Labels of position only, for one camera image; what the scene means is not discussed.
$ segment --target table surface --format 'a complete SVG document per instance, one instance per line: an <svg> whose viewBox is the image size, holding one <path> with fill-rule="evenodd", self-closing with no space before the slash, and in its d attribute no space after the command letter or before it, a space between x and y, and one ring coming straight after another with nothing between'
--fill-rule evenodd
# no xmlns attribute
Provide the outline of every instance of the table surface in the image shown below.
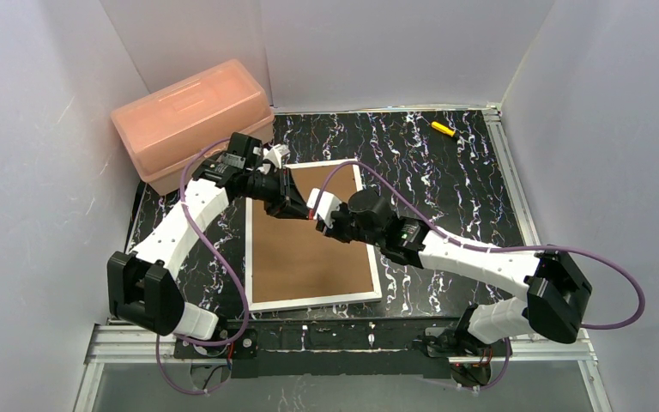
<svg viewBox="0 0 659 412"><path fill-rule="evenodd" d="M433 130L432 121L456 129L457 138ZM275 143L290 148L290 163L357 158L388 179L441 227L500 246L523 243L481 111L277 115L274 135ZM362 178L366 187L390 195L369 173L363 172ZM177 200L177 192L161 197L145 188L134 218L130 247L145 239ZM410 215L395 199L392 203L401 215ZM243 281L245 203L229 206L206 234ZM376 261L384 293L379 302L264 312L252 317L460 317L472 303L490 304L509 296L452 273L398 266L377 251ZM181 267L178 287L187 301L220 316L242 315L239 294L226 270L200 242ZM181 353L184 351L193 352L193 348L177 345L176 357L190 355Z"/></svg>

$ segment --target plastic container lid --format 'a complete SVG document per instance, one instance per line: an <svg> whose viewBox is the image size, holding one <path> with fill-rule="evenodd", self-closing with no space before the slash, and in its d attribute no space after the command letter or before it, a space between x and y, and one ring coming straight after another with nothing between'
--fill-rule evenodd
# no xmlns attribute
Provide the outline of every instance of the plastic container lid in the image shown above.
<svg viewBox="0 0 659 412"><path fill-rule="evenodd" d="M130 158L148 182L210 143L272 117L266 93L238 60L112 112Z"/></svg>

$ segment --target purple cable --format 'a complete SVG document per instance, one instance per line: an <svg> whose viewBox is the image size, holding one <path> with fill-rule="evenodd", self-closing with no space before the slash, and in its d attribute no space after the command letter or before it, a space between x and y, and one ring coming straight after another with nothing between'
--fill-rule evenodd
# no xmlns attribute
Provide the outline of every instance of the purple cable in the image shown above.
<svg viewBox="0 0 659 412"><path fill-rule="evenodd" d="M160 335L156 335L157 338L155 339L155 361L158 362L158 369L160 369L160 374L163 375L163 379L172 387L174 390L184 394L184 395L205 395L207 393L211 393L213 391L216 391L220 389L227 381L228 379L224 380L223 382L220 382L213 388L209 389L204 389L201 391L191 391L189 389L183 389L178 384L172 381L170 377L168 376L168 371L166 370L165 365L163 365L163 362L160 361Z"/></svg>
<svg viewBox="0 0 659 412"><path fill-rule="evenodd" d="M249 325L249 301L246 299L246 293L244 292L244 286L241 284L241 280L239 279L238 276L236 276L236 272L233 271L233 268L231 267L230 264L226 261L226 259L221 255L220 252L216 250L216 248L213 246L211 241L206 237L205 234L203 234L203 231L201 230L200 227L198 227L198 224L196 221L193 220L193 217L190 216L190 212L188 211L188 206L185 204L185 181L187 180L188 176L188 171L190 168L193 166L198 159L202 158L204 155L206 155L212 148L215 148L216 146L228 142L228 139L223 139L218 142L215 142L208 146L207 148L201 150L198 154L193 156L192 159L185 165L183 168L183 172L180 174L180 187L178 188L179 193L180 193L180 204L183 207L183 213L185 215L185 219L188 221L188 224L190 227L193 229L193 231L196 232L198 235L198 238L203 242L206 247L211 251L211 253L216 256L216 258L221 262L224 268L226 268L226 272L228 272L228 275L231 276L231 280L233 281L233 284L236 285L236 289L239 290L239 296L241 297L241 303L244 306L244 319L243 322L241 322L241 327L239 328L239 331L236 332L235 335L229 337L228 339L224 339L223 341L216 341L216 342L208 342L208 341L201 341L198 339L194 339L192 337L187 337L187 336L177 336L183 341L186 341L188 343L192 343L196 346L224 346L231 344L232 342L235 342L236 340L239 339L239 337L244 333L246 330L246 327ZM160 374L163 376L163 379L176 391L180 393L184 393L185 395L202 395L204 393L210 393L212 391L215 391L223 385L223 383L218 384L216 387L210 389L210 390L205 390L205 391L191 391L187 390L184 388L181 388L178 386L175 382L173 382L170 377L167 374L167 371L165 367L163 366L162 362L160 362L160 335L158 335L156 341L155 341L155 360L158 362L158 368L160 369Z"/></svg>
<svg viewBox="0 0 659 412"><path fill-rule="evenodd" d="M448 236L446 233L443 233L443 231L437 227L436 225L433 224L427 217L425 217L416 207L414 207L408 200L403 197L400 192L398 192L387 180L383 179L382 176L380 176L377 172L372 170L371 167L368 165L361 163L359 161L346 161L342 163L341 165L338 165L335 167L335 169L330 172L327 175L327 178L324 180L324 183L322 183L322 188L319 189L319 193L317 196L317 200L314 203L314 207L312 207L312 213L314 210L317 209L317 206L319 205L319 199L322 197L324 194L324 190L327 188L327 184L330 182L333 176L335 176L335 173L337 173L341 168L349 165L357 165L359 167L363 167L365 170L367 170L372 176L374 176L376 179L380 181L383 185L387 186L388 189L397 197L399 201L401 201L403 204L405 204L410 211L415 213L422 221L424 221L433 232L437 233L438 236L441 238L444 238L446 241L452 243L453 245L456 246L461 246L465 249L470 249L471 251L482 251L482 252L489 252L489 253L508 253L512 251L566 251L568 253L575 253L577 255L582 255L587 258L591 258L593 260L596 260L597 262L600 262L601 264L605 264L608 267L612 268L613 270L619 272L621 275L623 275L627 281L630 282L632 287L635 289L635 293L638 295L638 309L635 311L635 313L632 314L628 319L623 320L621 322L617 322L615 324L582 324L582 327L587 328L587 329L593 329L593 330L611 330L611 329L619 329L622 327L625 327L629 324L634 323L637 321L641 316L643 316L643 311L645 310L645 295L643 294L643 289L640 287L640 284L638 281L635 280L634 277L630 273L628 273L625 268L622 266L618 265L617 263L607 259L606 257L602 257L600 255L597 255L591 251L585 251L583 249L577 249L576 247L569 247L569 246L556 246L556 245L547 245L547 246L541 246L541 245L532 245L532 246L513 246L513 247L495 247L495 248L485 248L485 247L479 247L479 246L474 246L474 245L464 245L461 242L459 242L456 239L453 239L451 236Z"/></svg>
<svg viewBox="0 0 659 412"><path fill-rule="evenodd" d="M190 216L190 212L188 211L188 205L185 204L185 184L188 176L188 171L190 168L193 166L198 159L202 158L204 155L206 155L212 148L215 148L216 146L223 144L225 142L228 142L229 139L223 139L218 142L215 142L208 146L207 148L201 150L193 156L192 159L185 165L183 168L183 172L180 174L180 187L178 188L180 192L180 205L183 207L183 214L185 215L185 219L188 221L188 224L190 227L193 228L193 231L196 232L198 235L198 238L203 242L206 247L211 251L211 253L216 256L219 262L223 265L224 268L226 268L226 272L228 272L228 275L231 276L231 280L233 281L233 284L236 285L236 289L239 290L239 296L241 297L241 303L244 306L244 319L241 322L241 327L239 328L239 331L236 332L235 335L229 337L228 339L224 339L222 341L216 341L216 342L209 342L209 341L201 341L198 339L194 339L192 337L187 337L187 336L178 336L180 339L192 343L197 346L224 346L228 345L229 343L235 342L239 337L246 331L246 327L249 325L249 301L246 299L246 292L244 292L244 286L241 284L241 280L239 279L238 276L236 276L236 272L233 271L233 268L231 267L230 264L226 261L226 259L221 255L220 252L216 250L214 245L211 243L209 238L206 237L205 234L203 234L203 231L201 230L200 227L198 227L198 224L196 221L193 220L193 218Z"/></svg>
<svg viewBox="0 0 659 412"><path fill-rule="evenodd" d="M484 386L479 385L479 391L485 391L487 389L493 388L497 383L501 382L501 379L506 374L506 368L509 367L509 359L511 358L511 341L507 337L507 338L504 339L504 343L506 343L506 356L504 357L504 365L501 367L501 371L499 371L499 374L496 375L496 377L491 382L489 382L488 384L486 384ZM434 384L434 385L437 385L437 386L443 386L444 388L448 388L448 389L457 389L458 388L457 385L447 385L447 384L444 384L442 382L438 382L438 381L435 381L435 380L432 380L432 379L419 379L419 380L422 380L423 382L427 382L429 384Z"/></svg>

